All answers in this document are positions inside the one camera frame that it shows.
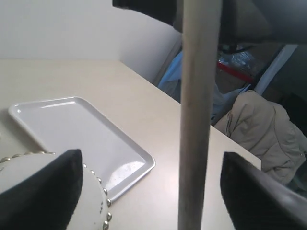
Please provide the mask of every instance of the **beige table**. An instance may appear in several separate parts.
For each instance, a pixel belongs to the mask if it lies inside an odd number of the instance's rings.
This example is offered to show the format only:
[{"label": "beige table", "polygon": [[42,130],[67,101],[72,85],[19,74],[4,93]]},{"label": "beige table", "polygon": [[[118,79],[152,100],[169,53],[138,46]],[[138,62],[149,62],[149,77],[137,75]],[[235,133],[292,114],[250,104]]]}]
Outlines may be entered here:
[{"label": "beige table", "polygon": [[[80,96],[156,160],[152,172],[111,207],[111,230],[176,230],[180,105],[116,61],[0,60],[0,157],[39,147],[10,118],[11,104]],[[224,151],[260,161],[211,128],[204,230],[233,230],[219,177]]]}]

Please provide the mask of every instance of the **tray rim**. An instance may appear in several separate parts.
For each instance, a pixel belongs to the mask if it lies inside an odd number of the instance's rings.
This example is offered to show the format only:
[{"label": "tray rim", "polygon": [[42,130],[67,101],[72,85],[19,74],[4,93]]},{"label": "tray rim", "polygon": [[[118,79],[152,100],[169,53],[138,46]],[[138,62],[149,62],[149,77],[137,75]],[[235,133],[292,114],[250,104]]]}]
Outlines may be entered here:
[{"label": "tray rim", "polygon": [[[153,158],[151,154],[149,154],[144,148],[142,148],[138,143],[136,143],[132,138],[130,138],[122,129],[120,129],[117,125],[115,125],[111,120],[109,120],[102,112],[100,112],[92,103],[90,103],[88,100],[80,97],[80,96],[70,96],[70,97],[62,97],[62,98],[54,98],[54,99],[47,99],[47,100],[35,100],[35,101],[28,101],[28,102],[21,102],[21,103],[15,103],[11,105],[8,108],[8,113],[10,117],[30,136],[30,138],[38,144],[43,150],[47,150],[48,147],[44,144],[44,142],[38,137],[34,131],[24,122],[19,116],[16,115],[16,109],[19,106],[24,106],[24,105],[32,105],[32,104],[41,104],[41,103],[50,103],[50,102],[55,102],[55,101],[60,101],[60,100],[81,100],[84,103],[88,104],[91,106],[96,112],[98,112],[101,116],[103,116],[114,128],[116,128],[119,132],[121,132],[129,141],[133,142],[138,148],[142,149],[143,152],[147,155],[147,157],[150,159],[151,162],[148,164],[150,165],[147,167],[146,170],[143,170],[142,173],[139,173],[138,176],[134,177],[131,182],[129,182],[128,185],[124,186],[120,192],[117,192],[115,195],[112,197],[109,196],[112,202],[116,201],[118,198],[120,198],[122,195],[124,195],[128,190],[130,190],[136,183],[138,183],[143,177],[145,177],[155,166],[156,166],[156,161]],[[129,177],[132,177],[133,175],[136,175],[136,173],[141,169],[139,168],[137,171],[132,173]]]}]

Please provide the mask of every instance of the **white wall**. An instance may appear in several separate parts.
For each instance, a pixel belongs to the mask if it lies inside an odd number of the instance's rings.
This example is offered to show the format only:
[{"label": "white wall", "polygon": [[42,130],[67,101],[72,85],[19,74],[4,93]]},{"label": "white wall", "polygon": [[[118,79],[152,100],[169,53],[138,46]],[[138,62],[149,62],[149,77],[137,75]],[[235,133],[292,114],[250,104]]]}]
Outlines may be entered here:
[{"label": "white wall", "polygon": [[0,0],[0,58],[117,59],[151,81],[178,38],[112,0]]}]

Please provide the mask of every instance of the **beige jacket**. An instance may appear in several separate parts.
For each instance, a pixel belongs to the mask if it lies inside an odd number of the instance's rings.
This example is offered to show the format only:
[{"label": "beige jacket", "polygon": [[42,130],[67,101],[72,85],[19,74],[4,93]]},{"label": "beige jacket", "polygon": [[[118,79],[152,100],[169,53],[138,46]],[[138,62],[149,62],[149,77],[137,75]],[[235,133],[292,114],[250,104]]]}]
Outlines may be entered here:
[{"label": "beige jacket", "polygon": [[261,159],[262,171],[289,183],[305,161],[307,139],[279,104],[254,91],[239,95],[215,127]]}]

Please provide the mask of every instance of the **red object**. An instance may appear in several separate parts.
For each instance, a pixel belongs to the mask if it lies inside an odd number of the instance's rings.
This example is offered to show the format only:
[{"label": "red object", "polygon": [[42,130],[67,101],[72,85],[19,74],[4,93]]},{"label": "red object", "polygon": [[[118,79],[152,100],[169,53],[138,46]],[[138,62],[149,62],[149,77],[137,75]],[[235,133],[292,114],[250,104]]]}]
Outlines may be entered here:
[{"label": "red object", "polygon": [[242,72],[240,72],[236,69],[232,69],[229,66],[223,65],[219,62],[217,62],[217,67],[218,67],[218,69],[223,70],[226,73],[229,73],[230,75],[232,75],[236,78],[239,78],[239,79],[241,79],[241,80],[243,80],[247,83],[253,83],[253,81],[254,81],[254,79],[250,75],[242,73]]}]

